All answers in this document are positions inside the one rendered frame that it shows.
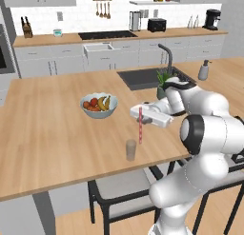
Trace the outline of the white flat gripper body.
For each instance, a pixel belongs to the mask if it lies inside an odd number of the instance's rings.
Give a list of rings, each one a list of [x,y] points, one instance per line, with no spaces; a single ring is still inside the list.
[[[132,107],[130,109],[131,117],[139,120],[139,107],[142,107],[142,121],[145,118],[152,118],[151,124],[163,128],[167,127],[173,121],[172,116],[161,112],[159,108],[155,108],[150,104],[140,104]]]

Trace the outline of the clear glass cup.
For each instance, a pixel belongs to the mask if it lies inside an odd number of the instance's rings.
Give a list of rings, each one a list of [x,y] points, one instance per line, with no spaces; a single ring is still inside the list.
[[[136,141],[134,139],[130,139],[126,142],[126,157],[128,161],[134,160],[135,152],[136,152]]]

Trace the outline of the open white drawer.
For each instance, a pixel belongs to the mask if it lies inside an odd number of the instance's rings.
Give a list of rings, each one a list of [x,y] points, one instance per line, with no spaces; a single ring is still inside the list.
[[[83,48],[84,53],[89,60],[108,58],[114,51],[114,48],[110,43],[85,44]]]

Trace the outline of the green potted plant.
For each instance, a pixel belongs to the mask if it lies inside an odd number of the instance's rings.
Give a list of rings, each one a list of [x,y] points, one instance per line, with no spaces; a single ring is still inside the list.
[[[168,73],[167,69],[160,69],[156,72],[156,76],[158,79],[158,86],[157,86],[157,99],[163,99],[166,96],[166,93],[163,89],[164,83],[171,78],[173,75],[171,73]]]

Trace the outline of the dark grey sink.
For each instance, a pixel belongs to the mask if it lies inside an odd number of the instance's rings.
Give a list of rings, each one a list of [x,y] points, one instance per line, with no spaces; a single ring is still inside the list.
[[[119,71],[118,75],[130,90],[156,88],[159,85],[157,72],[165,72],[166,68],[136,69]]]

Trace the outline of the pale blue fruit bowl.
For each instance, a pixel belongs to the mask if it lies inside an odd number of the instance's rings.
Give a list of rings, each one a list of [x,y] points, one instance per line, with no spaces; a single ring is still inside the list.
[[[85,101],[88,101],[90,102],[91,104],[91,99],[92,98],[97,98],[97,100],[100,98],[100,97],[103,97],[103,96],[110,96],[110,108],[106,111],[103,111],[100,109],[100,111],[90,111],[88,110],[87,108],[83,108],[83,103]],[[94,118],[94,119],[105,119],[107,117],[109,117],[110,115],[113,114],[114,110],[116,109],[118,105],[118,100],[115,96],[109,94],[109,93],[105,93],[105,92],[100,92],[100,93],[91,93],[91,94],[88,94],[86,95],[85,97],[83,97],[81,100],[80,100],[80,107],[85,111],[85,113],[90,116],[91,118]]]

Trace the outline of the grey sink tap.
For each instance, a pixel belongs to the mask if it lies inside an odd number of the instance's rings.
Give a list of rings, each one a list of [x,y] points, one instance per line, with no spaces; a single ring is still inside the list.
[[[167,67],[167,73],[168,74],[172,74],[172,62],[173,62],[173,54],[172,54],[172,51],[167,48],[166,46],[163,46],[162,44],[158,44],[158,46],[165,50],[167,53],[168,53],[168,56],[169,56],[169,63],[168,63],[168,67]]]

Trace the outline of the black toaster oven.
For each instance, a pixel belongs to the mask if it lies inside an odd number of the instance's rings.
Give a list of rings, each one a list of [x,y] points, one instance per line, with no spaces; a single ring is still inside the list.
[[[167,21],[162,18],[152,18],[148,20],[148,30],[151,32],[165,31]]]

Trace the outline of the black hob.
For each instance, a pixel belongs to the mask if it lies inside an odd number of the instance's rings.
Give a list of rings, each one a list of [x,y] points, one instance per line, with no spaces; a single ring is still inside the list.
[[[129,30],[115,31],[94,31],[94,32],[79,32],[78,35],[82,40],[97,40],[97,39],[114,39],[114,38],[130,38],[135,37]]]

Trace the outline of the grey base cupboard run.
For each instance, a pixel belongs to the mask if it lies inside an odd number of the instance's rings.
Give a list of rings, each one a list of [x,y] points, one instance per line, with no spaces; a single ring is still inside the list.
[[[166,64],[169,62],[168,53],[158,44],[172,51],[173,63],[210,60],[220,56],[224,39],[223,34],[217,34],[101,42],[110,43],[114,51],[108,58],[95,60],[86,57],[85,44],[23,47],[17,48],[15,53],[21,76],[29,78]]]

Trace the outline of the black coffee machine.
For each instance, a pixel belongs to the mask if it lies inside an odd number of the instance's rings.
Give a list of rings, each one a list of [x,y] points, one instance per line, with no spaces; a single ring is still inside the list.
[[[217,30],[215,22],[220,20],[220,15],[220,10],[207,10],[203,29]]]

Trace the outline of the wooden knife block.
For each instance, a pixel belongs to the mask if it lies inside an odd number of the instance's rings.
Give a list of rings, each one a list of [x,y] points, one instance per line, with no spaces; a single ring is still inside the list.
[[[24,32],[24,37],[32,38],[33,34],[32,34],[31,24],[29,23],[27,16],[21,18],[21,24],[22,24],[22,30]]]

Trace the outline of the black frame grey seat chair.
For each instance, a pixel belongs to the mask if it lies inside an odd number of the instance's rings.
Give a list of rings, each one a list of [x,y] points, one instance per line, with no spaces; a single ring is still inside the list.
[[[150,200],[150,186],[143,169],[88,181],[91,222],[95,223],[94,203],[100,205],[103,214],[104,235],[111,235],[111,223],[150,211],[157,221],[160,209]]]
[[[231,215],[229,217],[228,223],[226,224],[226,227],[224,229],[223,234],[228,235],[231,226],[233,224],[236,212],[238,211],[238,208],[240,206],[240,203],[242,201],[242,198],[244,196],[244,154],[241,154],[241,158],[237,158],[237,154],[232,155],[231,157],[226,156],[225,157],[228,165],[229,165],[229,172],[225,179],[223,179],[218,185],[216,185],[213,189],[205,193],[202,197],[200,207],[198,209],[198,213],[194,222],[193,226],[193,235],[197,235],[197,230],[199,228],[205,206],[207,204],[208,198],[212,193],[231,188],[234,186],[241,186],[238,195],[236,197],[233,210],[231,212]]]

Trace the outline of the white wall shelf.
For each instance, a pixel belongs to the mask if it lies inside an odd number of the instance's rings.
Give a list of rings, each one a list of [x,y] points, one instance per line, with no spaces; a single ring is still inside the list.
[[[137,6],[150,6],[150,5],[154,5],[154,6],[161,6],[161,5],[179,5],[179,2],[175,2],[175,1],[164,1],[164,2],[154,2],[154,1],[129,1],[130,4],[132,5],[137,5]]]

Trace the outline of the wooden rail with hanging tools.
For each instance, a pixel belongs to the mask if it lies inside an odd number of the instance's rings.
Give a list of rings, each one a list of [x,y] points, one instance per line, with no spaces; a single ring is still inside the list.
[[[93,0],[96,4],[96,15],[100,18],[111,18],[111,1],[112,0]]]

